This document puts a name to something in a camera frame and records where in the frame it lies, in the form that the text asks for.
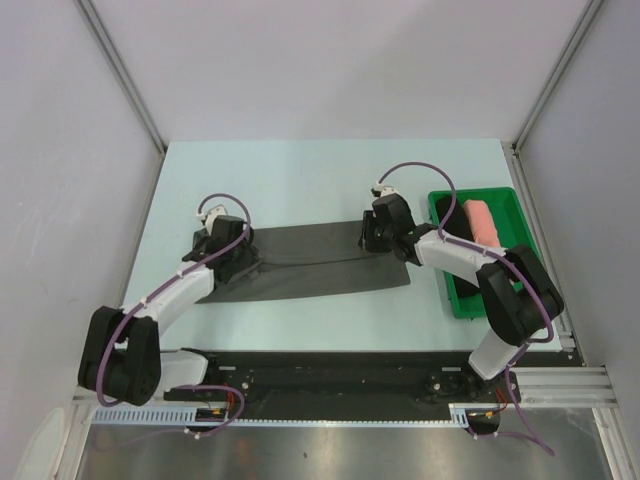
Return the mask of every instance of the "shiny metal surface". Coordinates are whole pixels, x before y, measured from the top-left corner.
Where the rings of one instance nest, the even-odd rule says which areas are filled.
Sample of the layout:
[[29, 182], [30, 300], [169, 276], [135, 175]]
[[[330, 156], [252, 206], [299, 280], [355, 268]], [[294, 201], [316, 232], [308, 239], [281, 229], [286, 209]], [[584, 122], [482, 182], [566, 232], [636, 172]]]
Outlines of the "shiny metal surface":
[[[556, 451], [454, 429], [237, 427], [193, 440], [155, 427], [94, 425], [78, 480], [106, 479], [610, 479], [591, 410], [530, 411]], [[509, 411], [504, 430], [521, 430]]]

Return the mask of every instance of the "green basket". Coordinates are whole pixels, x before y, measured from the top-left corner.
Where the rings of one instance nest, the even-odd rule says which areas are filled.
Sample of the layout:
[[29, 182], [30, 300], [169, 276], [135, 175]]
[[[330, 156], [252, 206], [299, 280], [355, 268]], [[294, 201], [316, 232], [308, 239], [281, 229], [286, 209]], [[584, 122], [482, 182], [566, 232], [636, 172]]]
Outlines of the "green basket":
[[[431, 221], [438, 225], [440, 219], [436, 212], [436, 202], [446, 195], [450, 195], [449, 190], [431, 192], [429, 194], [429, 207], [431, 209]], [[527, 221], [522, 212], [522, 207], [513, 188], [479, 188], [475, 190], [457, 190], [458, 201], [463, 204], [467, 200], [483, 200], [489, 206], [493, 221], [498, 230], [500, 245], [504, 248], [515, 247], [516, 245], [528, 245], [536, 252], [538, 249], [533, 241], [533, 236], [527, 225]], [[472, 297], [459, 298], [453, 284], [453, 275], [445, 273], [447, 291], [451, 299], [453, 316], [455, 318], [476, 318], [487, 315], [484, 303], [480, 294]]]

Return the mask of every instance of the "folded gray cloth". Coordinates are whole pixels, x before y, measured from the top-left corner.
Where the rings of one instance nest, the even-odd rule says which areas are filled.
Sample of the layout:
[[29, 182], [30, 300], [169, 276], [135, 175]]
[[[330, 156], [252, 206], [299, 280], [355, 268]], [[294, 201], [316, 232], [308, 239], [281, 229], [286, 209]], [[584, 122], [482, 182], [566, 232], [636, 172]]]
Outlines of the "folded gray cloth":
[[254, 231], [260, 261], [199, 303], [284, 300], [409, 285], [392, 253], [360, 250], [361, 221]]

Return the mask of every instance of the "white table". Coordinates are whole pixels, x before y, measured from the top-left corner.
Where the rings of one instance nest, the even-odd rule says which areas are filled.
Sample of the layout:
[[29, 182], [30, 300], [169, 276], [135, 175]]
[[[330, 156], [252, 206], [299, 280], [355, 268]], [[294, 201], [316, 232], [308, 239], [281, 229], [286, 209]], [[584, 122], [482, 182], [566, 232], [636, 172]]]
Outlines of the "white table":
[[[136, 302], [175, 273], [191, 249], [200, 200], [233, 194], [255, 228], [359, 220], [370, 188], [389, 167], [438, 165], [457, 188], [512, 186], [497, 140], [354, 140], [171, 143], [135, 260], [126, 301]], [[428, 221], [427, 195], [446, 188], [430, 170], [409, 167], [388, 180]], [[241, 211], [231, 202], [231, 213]], [[441, 272], [409, 265], [411, 285], [295, 300], [196, 305], [161, 339], [163, 349], [262, 351], [473, 350], [485, 318], [453, 318]], [[557, 339], [532, 349], [559, 351]]]

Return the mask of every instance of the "white wall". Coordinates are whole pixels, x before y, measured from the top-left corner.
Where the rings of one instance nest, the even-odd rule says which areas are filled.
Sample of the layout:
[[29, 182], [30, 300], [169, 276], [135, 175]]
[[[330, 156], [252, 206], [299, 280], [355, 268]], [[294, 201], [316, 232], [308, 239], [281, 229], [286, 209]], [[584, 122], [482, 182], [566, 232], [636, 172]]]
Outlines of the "white wall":
[[587, 0], [96, 0], [165, 141], [512, 140]]
[[523, 152], [578, 340], [640, 445], [640, 3], [608, 2]]
[[0, 471], [71, 399], [118, 301], [160, 160], [73, 2], [0, 15]]

